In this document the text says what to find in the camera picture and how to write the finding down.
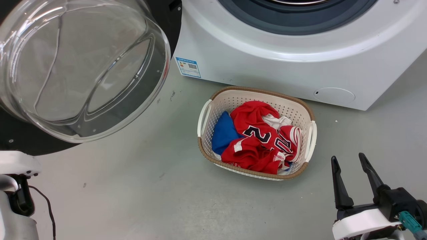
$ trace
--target gray floor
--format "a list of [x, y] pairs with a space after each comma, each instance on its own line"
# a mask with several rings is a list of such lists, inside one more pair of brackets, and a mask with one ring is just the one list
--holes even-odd
[[[333, 239], [332, 155], [356, 204], [372, 201], [359, 152], [390, 187], [427, 200], [426, 74], [423, 54], [368, 111], [308, 102], [318, 126], [310, 165], [274, 182], [203, 158], [199, 111], [223, 85], [182, 77], [172, 64], [143, 115], [107, 138], [39, 157], [44, 172], [30, 184], [50, 198], [61, 240]], [[33, 198], [40, 239], [51, 239], [46, 203]]]

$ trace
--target clothes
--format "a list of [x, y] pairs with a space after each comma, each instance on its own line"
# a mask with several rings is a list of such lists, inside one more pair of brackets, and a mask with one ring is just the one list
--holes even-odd
[[292, 120], [286, 116], [280, 118], [275, 118], [273, 115], [268, 114], [267, 116], [262, 116], [264, 122], [266, 122], [270, 127], [279, 130], [281, 126], [291, 125]]
[[287, 169], [285, 169], [285, 170], [277, 170], [277, 175], [281, 175], [281, 176], [284, 176], [284, 175], [288, 175], [289, 174], [289, 170], [291, 169], [291, 166], [292, 166], [292, 163], [293, 162], [288, 162], [288, 161], [286, 161], [286, 163], [288, 163], [288, 168]]
[[225, 111], [221, 114], [213, 129], [212, 151], [221, 155], [232, 140], [240, 137], [234, 127], [233, 120], [228, 115], [228, 112]]
[[264, 122], [263, 116], [272, 115], [280, 118], [279, 113], [269, 104], [250, 101], [242, 104], [230, 116], [239, 134], [255, 136], [268, 150], [284, 153], [287, 161], [296, 161], [299, 155], [301, 130], [295, 126], [281, 126], [275, 129]]
[[227, 164], [261, 173], [277, 174], [289, 168], [283, 153], [265, 149], [255, 136], [232, 141], [221, 158]]
[[215, 158], [216, 158], [217, 160], [222, 161], [222, 159], [221, 159], [221, 155], [216, 154], [216, 153], [213, 153], [213, 155], [215, 156]]

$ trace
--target blue cloth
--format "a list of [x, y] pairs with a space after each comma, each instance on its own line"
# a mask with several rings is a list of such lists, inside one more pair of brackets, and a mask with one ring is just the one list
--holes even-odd
[[212, 151], [221, 155], [234, 139], [241, 138], [228, 112], [223, 112], [213, 129]]

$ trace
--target laundry basket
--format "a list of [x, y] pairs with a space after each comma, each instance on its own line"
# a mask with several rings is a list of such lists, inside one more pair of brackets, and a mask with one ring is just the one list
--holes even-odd
[[[289, 171], [287, 171], [287, 175], [260, 173], [238, 168], [221, 162], [215, 157], [212, 151], [212, 135], [221, 114], [224, 111], [231, 113], [243, 103], [254, 100], [270, 104], [281, 116], [291, 119], [292, 125], [301, 129], [302, 140], [300, 152], [302, 154], [291, 165]], [[310, 107], [299, 99], [255, 88], [226, 87], [212, 95], [211, 99], [203, 106], [197, 124], [197, 137], [200, 151], [215, 165], [254, 178], [280, 181], [294, 178], [307, 168], [316, 145], [317, 128]]]

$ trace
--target transparent glass porthole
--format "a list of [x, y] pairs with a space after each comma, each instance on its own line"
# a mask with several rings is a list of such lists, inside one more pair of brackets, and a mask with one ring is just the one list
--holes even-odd
[[0, 26], [0, 56], [2, 107], [81, 143], [150, 105], [170, 47], [141, 0], [29, 0]]

